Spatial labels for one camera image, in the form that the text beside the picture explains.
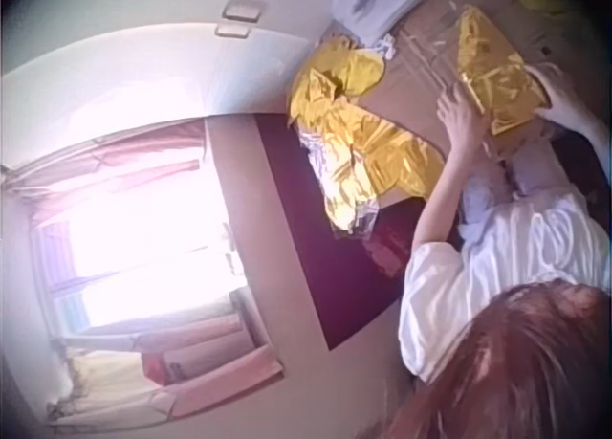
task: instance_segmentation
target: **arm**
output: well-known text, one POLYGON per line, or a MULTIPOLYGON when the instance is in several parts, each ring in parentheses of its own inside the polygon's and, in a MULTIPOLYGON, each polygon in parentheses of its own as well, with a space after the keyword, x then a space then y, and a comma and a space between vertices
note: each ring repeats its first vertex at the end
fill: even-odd
POLYGON ((568 77, 553 64, 527 66, 542 84, 551 101, 550 109, 537 109, 543 119, 580 133, 597 154, 601 169, 610 183, 610 132, 582 102, 568 77))
POLYGON ((447 241, 474 155, 489 128, 489 120, 476 112, 459 85, 440 96, 438 117, 447 128, 450 153, 417 223, 413 252, 425 243, 447 241))

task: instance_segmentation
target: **gold wrapping paper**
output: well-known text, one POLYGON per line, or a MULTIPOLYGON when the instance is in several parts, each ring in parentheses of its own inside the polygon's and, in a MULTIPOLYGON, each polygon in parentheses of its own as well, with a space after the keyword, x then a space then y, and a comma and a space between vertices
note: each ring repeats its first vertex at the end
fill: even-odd
POLYGON ((534 117, 546 102, 538 83, 506 37, 477 8, 459 20, 458 72, 481 112, 491 112, 494 135, 534 117))
POLYGON ((376 84, 383 69, 378 55, 333 39, 300 71, 290 98, 290 121, 318 164, 327 215, 352 234, 367 235, 361 219, 375 215, 378 197, 389 189, 426 198, 443 168, 432 146, 349 102, 376 84))

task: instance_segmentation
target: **hand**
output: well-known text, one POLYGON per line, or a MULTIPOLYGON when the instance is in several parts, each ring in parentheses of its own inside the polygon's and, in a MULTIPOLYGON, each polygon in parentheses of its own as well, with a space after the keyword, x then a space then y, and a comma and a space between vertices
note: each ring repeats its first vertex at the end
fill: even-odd
POLYGON ((536 114, 581 134, 585 134, 586 129, 597 123, 597 118, 574 91, 572 81, 558 66, 543 63, 538 66, 528 65, 526 69, 539 80, 551 101, 550 109, 536 109, 536 114))
POLYGON ((489 117, 476 111, 458 83, 438 99, 438 118, 447 128, 450 149, 462 154, 474 153, 491 126, 489 117))

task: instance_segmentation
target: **white shirt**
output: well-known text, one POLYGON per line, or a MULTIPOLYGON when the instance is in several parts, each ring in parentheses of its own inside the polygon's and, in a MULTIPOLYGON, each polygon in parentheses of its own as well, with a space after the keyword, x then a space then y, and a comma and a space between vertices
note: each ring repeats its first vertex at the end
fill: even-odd
POLYGON ((408 263, 400 317, 406 367, 423 380, 471 319, 519 284, 564 279, 610 288, 610 240, 581 195, 542 192, 460 227, 461 253, 427 243, 408 263))

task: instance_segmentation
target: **white sleeve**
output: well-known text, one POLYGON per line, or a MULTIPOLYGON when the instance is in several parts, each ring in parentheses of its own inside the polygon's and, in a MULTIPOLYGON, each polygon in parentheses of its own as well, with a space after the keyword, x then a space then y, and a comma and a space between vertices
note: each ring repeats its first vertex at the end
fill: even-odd
POLYGON ((474 300, 461 254, 448 243, 427 243, 412 254, 405 272, 400 317, 404 364, 428 380, 473 316, 474 300))

